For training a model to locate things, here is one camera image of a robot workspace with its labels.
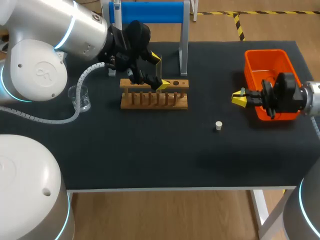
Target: wooden floor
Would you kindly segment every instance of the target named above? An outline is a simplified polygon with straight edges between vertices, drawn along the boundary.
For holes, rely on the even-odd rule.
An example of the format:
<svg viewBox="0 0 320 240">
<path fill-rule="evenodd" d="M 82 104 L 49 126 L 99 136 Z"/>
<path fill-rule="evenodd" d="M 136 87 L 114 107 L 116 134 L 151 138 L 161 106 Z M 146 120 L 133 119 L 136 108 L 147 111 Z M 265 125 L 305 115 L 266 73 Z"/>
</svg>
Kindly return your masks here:
<svg viewBox="0 0 320 240">
<path fill-rule="evenodd" d="M 78 0 L 79 3 L 92 0 Z M 100 12 L 99 3 L 86 6 Z M 199 11 L 319 11 L 318 0 L 199 0 Z M 294 40 L 320 80 L 320 15 L 241 15 L 247 41 Z M 150 24 L 151 41 L 179 41 L 177 24 Z M 239 41 L 232 17 L 199 15 L 191 41 Z M 264 191 L 272 211 L 282 191 Z M 74 197 L 75 240 L 256 240 L 246 191 L 81 193 Z M 280 232 L 274 240 L 284 240 Z"/>
</svg>

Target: orange container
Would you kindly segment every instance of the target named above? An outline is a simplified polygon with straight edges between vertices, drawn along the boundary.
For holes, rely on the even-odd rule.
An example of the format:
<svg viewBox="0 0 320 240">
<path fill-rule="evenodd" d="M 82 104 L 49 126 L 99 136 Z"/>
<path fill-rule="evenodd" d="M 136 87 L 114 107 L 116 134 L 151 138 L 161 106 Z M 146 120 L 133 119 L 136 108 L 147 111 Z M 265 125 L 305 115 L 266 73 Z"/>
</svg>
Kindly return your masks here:
<svg viewBox="0 0 320 240">
<path fill-rule="evenodd" d="M 261 91 L 263 79 L 274 86 L 279 73 L 293 73 L 298 86 L 301 87 L 300 80 L 285 51 L 281 49 L 248 50 L 244 57 L 244 75 L 249 90 Z M 294 120 L 300 114 L 300 112 L 276 113 L 275 118 L 271 119 L 262 106 L 256 106 L 255 111 L 263 121 Z"/>
</svg>

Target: blue bar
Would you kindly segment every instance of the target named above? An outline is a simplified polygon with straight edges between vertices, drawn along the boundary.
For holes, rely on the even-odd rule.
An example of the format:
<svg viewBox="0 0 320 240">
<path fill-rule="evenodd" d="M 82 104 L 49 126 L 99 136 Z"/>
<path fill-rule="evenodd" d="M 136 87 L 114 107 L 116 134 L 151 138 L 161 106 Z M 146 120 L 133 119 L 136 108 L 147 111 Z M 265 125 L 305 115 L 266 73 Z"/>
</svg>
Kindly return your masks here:
<svg viewBox="0 0 320 240">
<path fill-rule="evenodd" d="M 122 2 L 122 23 L 138 20 L 144 24 L 182 24 L 184 3 L 179 2 Z M 110 22 L 115 23 L 114 3 L 109 2 Z"/>
</svg>

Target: wooden test tube rack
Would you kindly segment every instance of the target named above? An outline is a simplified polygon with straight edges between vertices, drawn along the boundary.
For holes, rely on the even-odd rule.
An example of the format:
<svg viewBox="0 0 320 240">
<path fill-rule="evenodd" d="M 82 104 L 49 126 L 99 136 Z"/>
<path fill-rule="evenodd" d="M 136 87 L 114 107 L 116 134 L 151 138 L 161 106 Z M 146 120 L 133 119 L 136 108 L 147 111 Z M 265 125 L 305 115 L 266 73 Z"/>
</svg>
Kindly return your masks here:
<svg viewBox="0 0 320 240">
<path fill-rule="evenodd" d="M 186 79 L 165 81 L 170 83 L 165 91 L 173 90 L 174 93 L 151 92 L 151 87 L 148 84 L 132 84 L 129 79 L 121 79 L 120 88 L 124 89 L 121 109 L 187 110 L 188 95 L 186 91 L 189 89 L 189 81 Z"/>
</svg>

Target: yellow black hazard tape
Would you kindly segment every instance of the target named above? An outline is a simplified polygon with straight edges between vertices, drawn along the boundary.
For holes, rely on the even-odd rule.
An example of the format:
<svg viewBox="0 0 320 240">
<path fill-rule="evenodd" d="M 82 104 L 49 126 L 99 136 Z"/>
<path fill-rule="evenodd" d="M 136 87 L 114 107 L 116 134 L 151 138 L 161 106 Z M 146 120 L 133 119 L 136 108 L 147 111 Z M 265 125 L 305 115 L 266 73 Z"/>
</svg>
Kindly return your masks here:
<svg viewBox="0 0 320 240">
<path fill-rule="evenodd" d="M 198 15 L 230 15 L 234 14 L 320 14 L 320 11 L 201 11 Z"/>
<path fill-rule="evenodd" d="M 236 29 L 238 30 L 238 35 L 239 35 L 240 41 L 245 41 L 246 38 L 244 35 L 244 31 L 242 30 L 242 27 L 240 25 L 239 14 L 233 14 L 233 19 L 235 22 Z"/>
</svg>

